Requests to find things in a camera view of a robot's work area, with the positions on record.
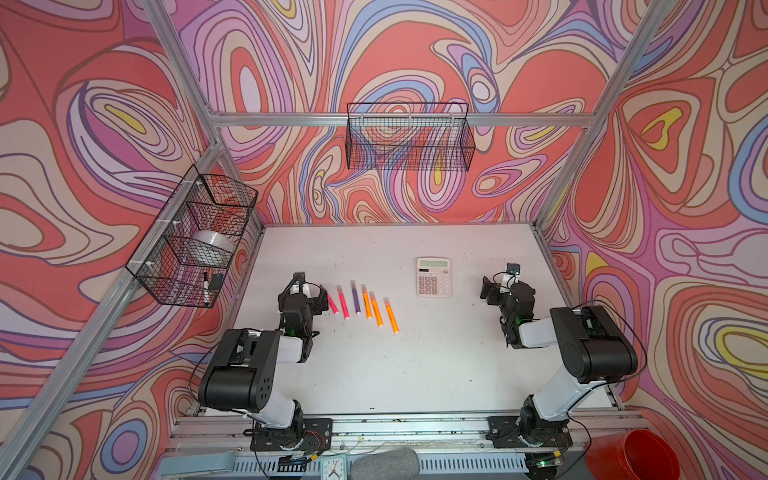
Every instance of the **pink marker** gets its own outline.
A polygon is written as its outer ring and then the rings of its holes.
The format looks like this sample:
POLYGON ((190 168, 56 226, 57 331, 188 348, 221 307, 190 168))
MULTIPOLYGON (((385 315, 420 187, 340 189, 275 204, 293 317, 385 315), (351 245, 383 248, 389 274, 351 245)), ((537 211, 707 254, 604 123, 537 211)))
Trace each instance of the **pink marker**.
POLYGON ((331 299, 331 294, 328 294, 328 306, 331 307, 331 310, 333 310, 334 315, 339 315, 339 309, 336 308, 336 305, 333 303, 333 300, 331 299))
POLYGON ((339 301, 341 302, 341 310, 344 312, 344 318, 349 318, 349 311, 346 309, 346 301, 344 300, 344 291, 341 290, 341 285, 339 285, 339 301))

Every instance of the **cable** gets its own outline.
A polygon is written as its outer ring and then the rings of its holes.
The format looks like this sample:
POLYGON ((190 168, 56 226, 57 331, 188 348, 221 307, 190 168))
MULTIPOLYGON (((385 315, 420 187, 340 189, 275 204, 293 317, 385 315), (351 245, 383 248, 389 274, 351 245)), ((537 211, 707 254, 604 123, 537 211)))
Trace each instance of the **cable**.
POLYGON ((264 476, 266 477, 266 480, 272 480, 272 478, 269 475, 267 475, 266 472, 264 471, 264 467, 261 466, 261 462, 259 461, 259 454, 256 452, 254 452, 253 454, 256 456, 256 463, 259 464, 259 470, 261 470, 261 472, 264 474, 264 476))
POLYGON ((632 336, 637 340, 637 343, 640 344, 640 348, 643 350, 643 357, 645 358, 645 362, 643 363, 643 368, 641 368, 637 373, 635 373, 633 375, 630 375, 630 376, 628 376, 626 378, 623 378, 623 379, 619 380, 618 382, 611 382, 611 383, 627 382, 629 380, 637 378, 638 376, 640 376, 640 374, 642 372, 645 371, 646 368, 648 368, 648 351, 645 349, 645 345, 643 345, 643 342, 640 340, 640 337, 637 336, 637 334, 634 332, 634 329, 632 329, 632 327, 627 322, 627 320, 625 320, 624 317, 622 317, 621 314, 619 312, 617 312, 616 309, 610 303, 606 302, 603 299, 599 299, 599 298, 592 300, 592 302, 600 302, 600 303, 602 303, 603 305, 605 305, 606 307, 611 309, 611 311, 613 313, 615 313, 617 317, 619 317, 621 322, 624 323, 624 325, 627 326, 627 328, 629 329, 630 332, 632 332, 632 336))
POLYGON ((327 450, 327 448, 326 448, 326 446, 327 446, 326 438, 324 436, 320 435, 318 432, 315 432, 314 430, 307 429, 307 431, 309 433, 311 433, 312 435, 314 435, 315 438, 317 439, 317 446, 318 446, 318 448, 320 447, 320 442, 323 442, 323 450, 321 452, 325 452, 327 450))
POLYGON ((293 278, 290 279, 290 281, 288 282, 288 285, 286 285, 286 287, 283 289, 283 292, 280 295, 277 296, 277 298, 278 298, 278 305, 277 306, 278 306, 280 312, 283 311, 283 307, 285 306, 286 294, 290 291, 290 287, 292 287, 293 284, 296 283, 296 281, 299 278, 301 278, 301 273, 298 273, 298 272, 294 273, 293 274, 293 278))
POLYGON ((581 397, 579 397, 579 399, 576 400, 576 402, 574 402, 574 404, 573 404, 573 406, 571 408, 569 408, 569 409, 567 409, 565 411, 565 414, 568 415, 568 419, 569 420, 571 420, 572 422, 576 422, 577 424, 579 424, 582 427, 584 427, 584 430, 587 433, 587 437, 589 438, 589 443, 587 444, 587 448, 584 449, 584 451, 581 453, 579 458, 577 458, 576 461, 571 464, 571 466, 566 468, 564 472, 562 472, 558 476, 554 477, 554 480, 557 480, 558 478, 562 478, 566 473, 568 473, 571 470, 571 468, 574 467, 574 465, 576 465, 577 463, 579 463, 581 461, 581 459, 589 451, 589 448, 592 446, 592 435, 590 435, 589 429, 587 428, 587 426, 585 424, 583 424, 583 423, 579 422, 577 419, 574 419, 573 417, 571 417, 571 409, 573 409, 576 405, 578 405, 578 403, 581 400, 583 400, 587 395, 592 393, 593 390, 599 389, 599 388, 604 387, 606 385, 615 385, 615 384, 618 384, 618 383, 627 382, 629 380, 637 378, 638 376, 640 376, 641 373, 643 373, 643 371, 645 371, 646 368, 648 368, 648 351, 645 349, 645 345, 643 345, 643 342, 640 340, 640 337, 635 333, 634 329, 630 326, 629 322, 627 322, 627 320, 625 320, 624 317, 610 303, 606 302, 603 299, 592 299, 592 300, 587 300, 586 302, 583 302, 583 303, 579 303, 574 308, 578 308, 580 306, 585 306, 588 303, 593 303, 594 304, 595 302, 600 302, 603 305, 605 305, 608 309, 610 309, 617 317, 619 317, 621 322, 629 329, 629 331, 632 332, 632 336, 637 340, 637 343, 640 344, 641 350, 643 350, 643 357, 644 357, 645 361, 643 363, 643 367, 640 370, 638 370, 636 373, 634 373, 634 374, 632 374, 632 375, 630 375, 628 377, 624 377, 623 379, 619 379, 619 380, 617 380, 615 382, 604 382, 604 383, 601 383, 600 385, 596 385, 596 386, 590 388, 589 390, 584 392, 584 394, 581 397))
MULTIPOLYGON (((357 443, 355 444, 355 446, 353 446, 353 447, 352 447, 352 448, 350 448, 350 449, 347 449, 346 451, 343 451, 343 450, 342 450, 341 452, 334 452, 333 450, 331 450, 331 449, 328 449, 328 452, 334 453, 334 454, 336 454, 336 455, 344 455, 344 454, 347 454, 347 455, 351 455, 351 454, 352 454, 352 453, 351 453, 351 451, 352 451, 352 450, 354 450, 354 449, 356 449, 358 445, 360 445, 360 441, 359 441, 359 440, 357 441, 357 443)), ((373 450, 369 450, 368 452, 361 452, 361 453, 356 453, 355 455, 368 455, 368 454, 370 454, 370 453, 374 453, 376 450, 378 450, 378 449, 382 448, 383 446, 384 446, 384 444, 382 443, 381 445, 379 445, 378 447, 374 448, 373 450)))
POLYGON ((630 375, 628 377, 624 377, 623 379, 619 379, 616 382, 606 382, 605 385, 615 385, 615 384, 622 383, 622 382, 628 382, 629 380, 637 378, 638 376, 641 375, 641 373, 643 373, 645 371, 646 368, 648 368, 648 351, 645 349, 645 345, 643 345, 642 340, 640 340, 640 337, 637 336, 637 334, 635 333, 634 329, 630 326, 630 324, 627 322, 627 320, 625 320, 624 317, 622 317, 621 314, 618 311, 616 311, 616 309, 610 303, 606 302, 605 300, 599 299, 599 298, 592 299, 592 300, 587 300, 586 302, 579 303, 574 308, 578 308, 580 306, 585 306, 588 303, 593 303, 594 304, 595 302, 602 303, 608 309, 610 309, 611 312, 613 312, 617 317, 619 317, 619 320, 621 320, 621 322, 629 329, 629 331, 632 332, 632 336, 634 337, 635 340, 637 340, 637 343, 640 344, 640 348, 641 348, 641 350, 643 350, 643 358, 645 359, 645 362, 643 362, 643 368, 638 370, 636 373, 633 373, 632 375, 630 375))
POLYGON ((221 337, 221 339, 218 342, 214 343, 208 349, 208 351, 206 351, 205 354, 203 356, 201 356, 199 360, 197 360, 197 363, 194 364, 194 368, 192 368, 192 373, 190 374, 190 381, 187 383, 187 390, 189 390, 189 393, 190 393, 190 395, 192 395, 192 398, 194 399, 195 402, 200 403, 200 400, 197 398, 197 395, 192 393, 192 379, 194 378, 195 372, 200 367, 200 364, 203 362, 205 357, 207 357, 208 354, 211 353, 216 347, 218 347, 219 344, 222 343, 225 339, 228 339, 230 337, 230 335, 233 335, 234 333, 237 333, 239 335, 242 332, 248 332, 248 331, 251 331, 251 330, 257 331, 256 329, 249 329, 249 328, 232 330, 227 335, 221 337))
POLYGON ((558 476, 554 477, 553 480, 558 480, 558 478, 563 478, 566 473, 570 472, 571 468, 573 468, 574 465, 576 465, 577 463, 579 463, 581 461, 581 459, 587 454, 587 452, 589 452, 589 448, 592 446, 592 435, 590 435, 589 429, 587 428, 587 426, 585 424, 579 422, 577 419, 574 419, 573 417, 571 417, 571 413, 570 412, 566 412, 566 414, 568 415, 568 418, 571 421, 576 422, 577 424, 579 424, 582 427, 584 427, 584 431, 587 433, 587 437, 589 438, 589 440, 588 440, 587 447, 584 449, 584 451, 581 453, 581 455, 579 455, 579 458, 576 458, 575 462, 571 463, 571 465, 568 468, 566 468, 558 476))

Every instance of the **marker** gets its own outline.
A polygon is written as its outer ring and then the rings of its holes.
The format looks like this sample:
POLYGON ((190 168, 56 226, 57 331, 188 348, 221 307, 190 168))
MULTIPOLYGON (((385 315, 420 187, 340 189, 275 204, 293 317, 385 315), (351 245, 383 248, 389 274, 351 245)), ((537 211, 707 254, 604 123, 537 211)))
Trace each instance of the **marker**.
POLYGON ((360 314, 360 300, 357 298, 357 285, 355 280, 352 280, 352 300, 355 301, 355 313, 360 314))
POLYGON ((392 331, 397 334, 400 333, 400 329, 397 328, 397 322, 395 321, 395 314, 392 313, 392 307, 389 306, 389 299, 384 297, 384 304, 386 305, 386 312, 389 315, 389 322, 392 324, 392 331))
POLYGON ((373 316, 371 315, 371 303, 368 300, 368 290, 366 290, 366 286, 362 286, 362 299, 366 303, 366 315, 369 319, 372 319, 373 316))
POLYGON ((339 285, 339 303, 341 303, 341 311, 344 312, 344 318, 349 318, 349 310, 346 309, 346 300, 344 300, 344 290, 341 290, 339 285))
POLYGON ((336 305, 333 304, 333 300, 331 299, 330 293, 328 293, 328 306, 331 307, 331 310, 333 311, 334 315, 339 315, 339 309, 337 309, 336 305))
POLYGON ((373 305, 373 313, 376 315, 376 325, 384 326, 384 322, 382 321, 382 314, 379 313, 379 306, 376 305, 376 297, 373 296, 373 292, 371 292, 371 304, 373 305))

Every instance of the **black wire basket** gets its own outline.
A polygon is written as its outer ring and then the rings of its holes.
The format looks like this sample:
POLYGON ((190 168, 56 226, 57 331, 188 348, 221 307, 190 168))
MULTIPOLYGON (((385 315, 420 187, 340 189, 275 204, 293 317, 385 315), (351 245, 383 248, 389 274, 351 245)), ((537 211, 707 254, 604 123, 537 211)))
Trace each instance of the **black wire basket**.
POLYGON ((469 171, 475 138, 464 102, 356 102, 346 106, 350 170, 469 171))
POLYGON ((147 258, 129 271, 158 303, 213 308, 257 197, 237 180, 199 174, 147 258))

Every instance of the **vent grille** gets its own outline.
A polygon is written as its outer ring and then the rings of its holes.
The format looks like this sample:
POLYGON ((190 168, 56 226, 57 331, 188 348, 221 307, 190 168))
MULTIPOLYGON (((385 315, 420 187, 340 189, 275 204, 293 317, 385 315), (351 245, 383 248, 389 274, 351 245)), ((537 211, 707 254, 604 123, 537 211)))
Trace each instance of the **vent grille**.
MULTIPOLYGON (((348 467, 358 458, 352 455, 347 457, 348 467)), ((277 469, 278 457, 259 457, 264 471, 268 475, 280 474, 283 477, 319 476, 320 459, 309 463, 305 472, 281 472, 277 469)), ((419 466, 421 474, 453 474, 453 473, 526 473, 525 453, 425 453, 419 454, 419 466)), ((259 465, 255 457, 239 456, 235 458, 235 465, 231 473, 216 475, 217 477, 236 476, 243 474, 261 475, 259 465)))

